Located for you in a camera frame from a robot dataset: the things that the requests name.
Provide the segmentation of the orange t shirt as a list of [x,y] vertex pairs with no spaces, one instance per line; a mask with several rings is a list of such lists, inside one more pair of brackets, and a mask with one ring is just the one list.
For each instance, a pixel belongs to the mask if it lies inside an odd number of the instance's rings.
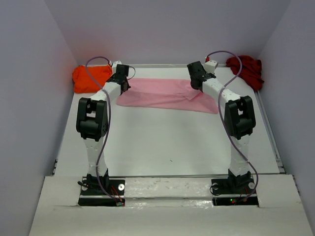
[[[101,86],[104,86],[106,81],[109,80],[112,75],[112,68],[109,65],[91,66],[88,67],[88,71]],[[88,75],[85,66],[83,65],[80,65],[73,70],[72,80],[74,82],[73,90],[75,93],[93,93],[100,90],[100,87]]]

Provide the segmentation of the pink t shirt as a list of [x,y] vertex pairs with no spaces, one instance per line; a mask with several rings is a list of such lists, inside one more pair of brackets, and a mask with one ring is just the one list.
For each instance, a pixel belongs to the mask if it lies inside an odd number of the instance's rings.
[[118,97],[117,105],[219,113],[215,99],[193,89],[189,80],[134,78],[129,85]]

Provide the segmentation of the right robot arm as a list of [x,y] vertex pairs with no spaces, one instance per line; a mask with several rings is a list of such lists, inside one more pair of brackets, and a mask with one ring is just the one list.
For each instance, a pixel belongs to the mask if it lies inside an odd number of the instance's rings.
[[248,194],[254,183],[248,160],[249,138],[256,126],[252,98],[240,96],[220,83],[214,74],[216,67],[213,60],[187,65],[191,87],[218,103],[219,116],[231,143],[228,176],[213,179],[210,191],[214,196]]

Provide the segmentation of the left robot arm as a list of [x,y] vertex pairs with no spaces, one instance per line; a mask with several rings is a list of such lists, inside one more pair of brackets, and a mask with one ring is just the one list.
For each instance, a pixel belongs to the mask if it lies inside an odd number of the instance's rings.
[[114,63],[114,74],[94,95],[82,97],[78,102],[76,130],[83,138],[88,157],[88,173],[81,185],[109,195],[110,179],[104,160],[104,146],[111,126],[111,101],[126,92],[129,66]]

